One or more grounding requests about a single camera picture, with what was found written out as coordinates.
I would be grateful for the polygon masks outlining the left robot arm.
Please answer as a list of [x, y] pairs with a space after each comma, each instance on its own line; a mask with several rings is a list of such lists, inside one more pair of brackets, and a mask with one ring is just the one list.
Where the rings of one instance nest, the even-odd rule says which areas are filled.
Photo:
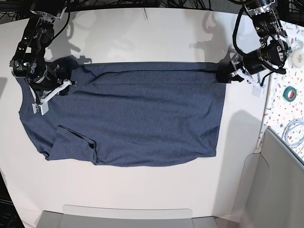
[[[255, 88], [262, 89], [268, 76], [273, 73], [286, 74], [285, 63], [292, 53], [288, 35], [271, 7], [273, 0], [232, 0], [231, 3], [241, 6], [232, 34], [237, 55], [217, 69], [216, 79], [220, 83], [246, 80]], [[249, 53], [237, 44], [243, 13], [252, 20], [260, 42], [260, 47]]]

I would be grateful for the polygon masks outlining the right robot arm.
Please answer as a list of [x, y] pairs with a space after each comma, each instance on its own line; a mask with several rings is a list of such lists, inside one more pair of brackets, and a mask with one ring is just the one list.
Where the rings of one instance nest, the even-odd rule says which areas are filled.
[[45, 61], [46, 49], [59, 36], [54, 22], [70, 11], [69, 0], [30, 0], [31, 13], [15, 55], [9, 63], [15, 78], [26, 81], [33, 92], [34, 104], [41, 105], [52, 95], [66, 95], [66, 87], [74, 85], [71, 74], [57, 62]]

